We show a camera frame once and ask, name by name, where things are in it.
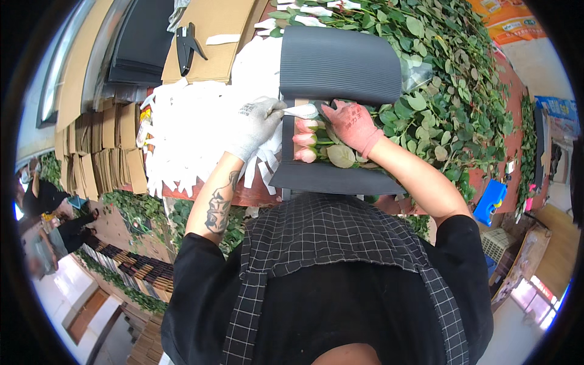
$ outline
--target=plastic bag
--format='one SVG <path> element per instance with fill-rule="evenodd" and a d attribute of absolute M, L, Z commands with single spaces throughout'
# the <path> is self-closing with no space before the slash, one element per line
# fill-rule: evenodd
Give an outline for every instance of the plastic bag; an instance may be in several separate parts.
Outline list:
<path fill-rule="evenodd" d="M 399 59 L 402 71 L 402 92 L 408 93 L 412 90 L 426 85 L 432 80 L 432 65 L 408 55 L 402 55 Z"/>

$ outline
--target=plaid apron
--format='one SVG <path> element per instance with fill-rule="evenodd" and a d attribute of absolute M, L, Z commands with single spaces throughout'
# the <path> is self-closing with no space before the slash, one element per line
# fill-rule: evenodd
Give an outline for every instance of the plaid apron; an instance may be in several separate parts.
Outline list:
<path fill-rule="evenodd" d="M 221 364 L 251 364 L 267 281 L 302 267 L 361 261 L 418 273 L 438 316 L 448 365 L 468 364 L 458 306 L 409 225 L 355 197 L 303 193 L 248 223 L 241 288 Z"/>

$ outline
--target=stapler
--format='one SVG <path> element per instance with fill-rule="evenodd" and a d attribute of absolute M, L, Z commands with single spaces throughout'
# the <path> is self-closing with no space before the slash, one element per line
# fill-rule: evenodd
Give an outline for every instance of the stapler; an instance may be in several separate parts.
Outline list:
<path fill-rule="evenodd" d="M 190 71 L 194 53 L 198 53 L 204 60 L 208 60 L 194 37 L 194 24 L 176 29 L 176 54 L 179 57 L 180 76 L 186 76 Z"/>

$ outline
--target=forearm tattoo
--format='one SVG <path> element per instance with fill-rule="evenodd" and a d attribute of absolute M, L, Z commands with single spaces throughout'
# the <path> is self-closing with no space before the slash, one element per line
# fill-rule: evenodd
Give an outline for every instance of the forearm tattoo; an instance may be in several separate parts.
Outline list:
<path fill-rule="evenodd" d="M 223 195 L 229 192 L 229 189 L 231 189 L 231 193 L 235 191 L 238 177 L 239 171 L 231 171 L 229 174 L 229 183 L 215 189 L 211 200 L 209 200 L 209 210 L 207 210 L 205 226 L 213 233 L 222 234 L 227 227 L 227 215 L 229 213 L 231 199 L 227 200 L 223 198 Z"/>

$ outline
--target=hand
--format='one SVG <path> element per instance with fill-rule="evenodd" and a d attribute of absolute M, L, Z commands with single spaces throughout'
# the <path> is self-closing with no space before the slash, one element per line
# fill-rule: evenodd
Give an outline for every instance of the hand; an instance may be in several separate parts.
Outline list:
<path fill-rule="evenodd" d="M 287 106 L 275 98 L 262 96 L 243 105 L 232 129 L 231 145 L 225 150 L 247 162 L 260 145 L 272 137 Z"/>
<path fill-rule="evenodd" d="M 335 100 L 336 110 L 322 105 L 322 111 L 331 121 L 336 135 L 349 147 L 367 158 L 369 152 L 383 135 L 374 124 L 363 105 Z"/>

